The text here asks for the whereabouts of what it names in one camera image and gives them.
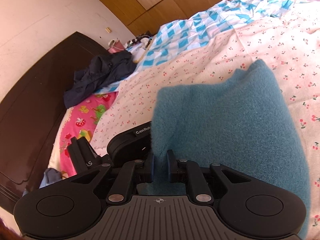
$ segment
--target brown hair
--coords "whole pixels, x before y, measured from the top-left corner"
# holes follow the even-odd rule
[[[23,238],[7,228],[0,218],[0,240],[23,240]]]

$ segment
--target light blue cloth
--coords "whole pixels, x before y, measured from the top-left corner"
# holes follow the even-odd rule
[[[60,180],[62,180],[62,174],[60,171],[57,171],[54,168],[47,168],[44,171],[44,177],[41,181],[39,188],[48,186],[48,185],[53,184],[55,182],[58,182]]]
[[[168,182],[166,151],[172,149],[177,159],[203,167],[222,163],[289,190],[309,214],[307,161],[277,81],[262,60],[248,71],[237,69],[224,83],[162,88],[151,133],[155,182],[143,193],[185,194],[183,184]]]

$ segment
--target metal screw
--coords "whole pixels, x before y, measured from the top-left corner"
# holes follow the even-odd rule
[[[119,202],[119,201],[123,201],[124,196],[120,194],[113,194],[113,195],[110,195],[108,199],[112,202]]]
[[[196,196],[197,201],[200,202],[208,202],[211,200],[211,197],[207,194],[200,194],[198,196]]]

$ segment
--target white wall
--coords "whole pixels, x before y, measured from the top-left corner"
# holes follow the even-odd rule
[[[111,39],[134,38],[99,0],[0,0],[0,101],[37,60],[75,31],[105,48]],[[1,207],[0,217],[18,231]]]

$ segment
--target dark wooden headboard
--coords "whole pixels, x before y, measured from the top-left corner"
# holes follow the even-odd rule
[[[66,112],[63,92],[75,70],[108,51],[74,33],[35,63],[0,103],[0,206],[13,213],[25,189],[38,188]]]

